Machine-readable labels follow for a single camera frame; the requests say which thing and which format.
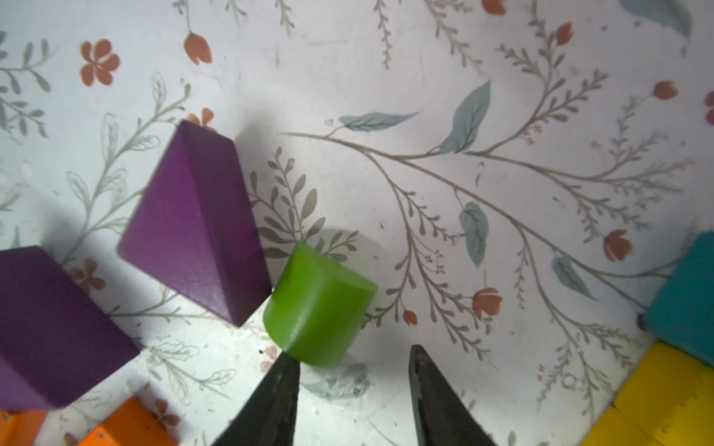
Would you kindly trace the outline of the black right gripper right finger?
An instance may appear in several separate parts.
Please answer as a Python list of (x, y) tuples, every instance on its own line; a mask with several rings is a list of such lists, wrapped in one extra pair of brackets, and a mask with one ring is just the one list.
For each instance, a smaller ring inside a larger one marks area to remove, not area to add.
[(410, 349), (408, 377), (419, 446), (496, 446), (426, 349)]

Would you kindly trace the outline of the small green cylinder block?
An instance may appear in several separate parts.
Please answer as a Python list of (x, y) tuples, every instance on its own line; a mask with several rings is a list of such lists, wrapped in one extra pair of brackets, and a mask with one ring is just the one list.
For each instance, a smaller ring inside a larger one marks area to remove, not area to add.
[(377, 290), (361, 274), (299, 242), (264, 310), (264, 326), (293, 359), (334, 367), (357, 337)]

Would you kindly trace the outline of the orange long block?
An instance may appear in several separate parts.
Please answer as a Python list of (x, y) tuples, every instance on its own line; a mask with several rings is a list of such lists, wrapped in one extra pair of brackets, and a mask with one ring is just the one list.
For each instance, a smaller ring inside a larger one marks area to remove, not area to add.
[(158, 421), (132, 397), (93, 429), (78, 446), (175, 446)]
[(24, 412), (1, 411), (0, 445), (33, 446), (41, 429), (47, 411), (33, 410)]

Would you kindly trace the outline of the teal triangle block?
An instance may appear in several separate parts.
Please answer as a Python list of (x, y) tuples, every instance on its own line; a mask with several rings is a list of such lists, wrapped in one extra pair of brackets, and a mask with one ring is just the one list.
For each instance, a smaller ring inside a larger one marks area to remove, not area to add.
[(644, 314), (647, 331), (713, 365), (713, 234), (700, 234)]

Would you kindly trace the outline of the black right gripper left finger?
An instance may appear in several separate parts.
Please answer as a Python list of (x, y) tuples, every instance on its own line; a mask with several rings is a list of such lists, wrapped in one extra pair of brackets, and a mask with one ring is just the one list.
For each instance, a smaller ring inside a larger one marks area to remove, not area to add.
[(300, 364), (282, 352), (215, 446), (289, 446), (294, 442)]

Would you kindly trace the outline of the purple triangle block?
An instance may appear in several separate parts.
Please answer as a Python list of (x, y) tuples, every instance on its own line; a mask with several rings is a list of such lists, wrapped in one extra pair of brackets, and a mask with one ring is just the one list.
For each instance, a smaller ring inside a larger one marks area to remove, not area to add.
[(202, 308), (242, 326), (271, 295), (271, 279), (234, 143), (182, 122), (117, 253)]
[(62, 408), (139, 355), (39, 246), (1, 254), (1, 406)]

